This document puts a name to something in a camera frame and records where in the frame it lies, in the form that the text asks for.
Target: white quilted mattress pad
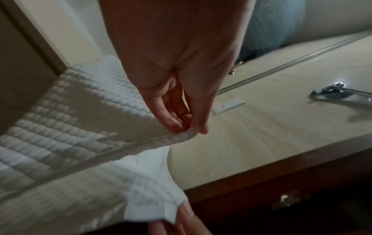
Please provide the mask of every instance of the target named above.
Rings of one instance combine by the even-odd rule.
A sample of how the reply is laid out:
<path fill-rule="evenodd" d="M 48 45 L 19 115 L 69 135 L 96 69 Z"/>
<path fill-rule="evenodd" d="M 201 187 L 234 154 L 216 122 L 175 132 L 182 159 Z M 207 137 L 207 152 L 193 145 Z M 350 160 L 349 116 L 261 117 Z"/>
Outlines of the white quilted mattress pad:
<path fill-rule="evenodd" d="M 123 221 L 174 223 L 185 194 L 167 131 L 105 56 L 62 74 L 0 137 L 0 234 L 82 234 Z"/>

